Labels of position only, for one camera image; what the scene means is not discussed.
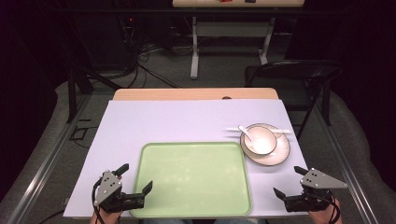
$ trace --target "tray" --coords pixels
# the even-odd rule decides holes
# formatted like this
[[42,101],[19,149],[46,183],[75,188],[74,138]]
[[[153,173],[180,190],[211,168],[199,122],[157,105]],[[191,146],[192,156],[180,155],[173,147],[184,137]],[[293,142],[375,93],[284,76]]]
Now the tray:
[[235,142],[147,144],[134,193],[151,180],[134,217],[235,217],[251,209],[244,152]]

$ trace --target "gray carpet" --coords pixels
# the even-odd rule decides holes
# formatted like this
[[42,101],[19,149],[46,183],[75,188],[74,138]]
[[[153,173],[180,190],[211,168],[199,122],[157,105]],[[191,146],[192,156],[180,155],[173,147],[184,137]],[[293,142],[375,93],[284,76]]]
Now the gray carpet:
[[[282,59],[285,48],[289,43],[289,37],[274,36],[270,46],[269,61]],[[232,39],[225,41],[213,39],[201,48],[199,77],[190,79],[191,55],[179,55],[165,50],[153,51],[141,57],[146,62],[141,62],[145,67],[172,80],[181,87],[242,87],[242,74],[246,66],[260,63],[257,57],[257,41]],[[121,86],[130,84],[134,74],[127,77],[114,79]],[[59,149],[61,156],[57,160],[50,176],[46,179],[44,188],[29,208],[25,223],[38,223],[44,218],[65,208],[63,201],[70,197],[73,187],[77,182],[79,171],[83,165],[88,149],[92,142],[96,128],[106,110],[108,100],[112,98],[112,90],[97,81],[92,81],[96,92],[89,98],[88,104],[82,108],[76,125],[79,128],[90,128],[83,140],[65,141],[59,143],[58,139],[64,134],[64,128],[74,129],[66,124],[68,116],[67,87],[61,85],[58,93],[58,104],[52,119],[42,138],[37,144],[30,160],[26,163],[13,188],[0,204],[0,223],[7,223],[11,214],[22,199],[27,187],[35,177],[42,162],[54,150]],[[139,71],[136,82],[132,88],[170,88],[159,79],[148,75],[145,82],[145,74]],[[334,145],[343,149],[354,175],[359,180],[360,187],[371,208],[375,212],[378,223],[396,223],[396,213],[393,211],[396,205],[395,193],[387,188],[381,181],[374,166],[370,163],[369,147],[359,123],[347,109],[346,105],[336,94],[331,99],[331,121],[336,139],[329,136],[328,127],[323,125],[323,120],[317,111],[311,115],[306,129],[300,140],[302,152],[308,167],[315,167],[324,173],[345,180],[343,172],[338,164],[339,160],[334,153]],[[291,119],[298,119],[299,115],[291,114]],[[352,198],[349,189],[333,191],[340,200],[344,223],[364,223],[361,210]],[[134,223],[132,220],[122,220],[121,223]],[[52,218],[48,223],[88,223],[87,220],[74,220],[63,218],[62,215]],[[311,223],[308,217],[294,217],[269,219],[269,223]]]

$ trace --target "wooden tabletop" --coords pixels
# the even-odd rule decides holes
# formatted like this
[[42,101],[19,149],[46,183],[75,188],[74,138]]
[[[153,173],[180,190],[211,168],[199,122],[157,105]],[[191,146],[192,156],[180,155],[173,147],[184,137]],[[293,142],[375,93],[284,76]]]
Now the wooden tabletop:
[[120,89],[117,101],[279,99],[272,88]]
[[245,0],[221,2],[220,0],[173,0],[173,7],[302,7],[304,0]]

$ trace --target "white table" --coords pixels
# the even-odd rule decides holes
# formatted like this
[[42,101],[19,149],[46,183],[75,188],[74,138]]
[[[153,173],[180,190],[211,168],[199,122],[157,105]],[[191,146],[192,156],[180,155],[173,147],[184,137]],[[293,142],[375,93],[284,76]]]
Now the white table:
[[[246,3],[245,0],[173,0],[173,7],[302,7],[304,0],[256,0],[256,3]],[[209,22],[192,18],[192,62],[191,78],[198,78],[198,36],[249,36],[264,37],[259,57],[262,64],[268,63],[267,52],[274,30],[275,18],[269,21],[257,22]]]
[[[231,96],[232,100],[208,100],[213,91],[215,95]],[[276,97],[273,89],[258,89]],[[149,97],[155,90],[137,90],[138,94]],[[248,126],[253,123],[269,123],[280,129],[292,130],[283,103],[277,99],[236,99],[248,96],[249,89],[186,89],[159,90],[161,93],[178,94],[190,97],[195,92],[203,100],[142,100],[129,101],[119,94],[108,103],[100,127],[92,142],[80,177],[64,212],[65,217],[87,218],[92,216],[92,186],[105,170],[116,170],[124,163],[130,169],[123,174],[122,191],[133,192],[134,178],[138,166],[140,149],[150,142],[239,142],[240,133],[227,132],[226,128],[238,124]],[[160,97],[154,93],[153,99]],[[288,134],[290,155],[279,165],[261,166],[246,158],[247,178],[250,186],[252,210],[248,217],[286,217],[306,215],[288,213],[282,201],[274,194],[273,188],[287,195],[301,193],[300,175],[294,173],[293,166],[306,169],[306,164],[294,133]],[[131,217],[124,212],[123,217]]]

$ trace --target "wooden table edge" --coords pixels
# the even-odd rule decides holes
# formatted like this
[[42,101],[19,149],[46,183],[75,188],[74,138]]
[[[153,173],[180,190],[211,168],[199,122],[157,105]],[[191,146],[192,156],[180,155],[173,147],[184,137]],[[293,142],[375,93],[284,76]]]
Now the wooden table edge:
[[279,99],[273,88],[119,89],[115,101]]

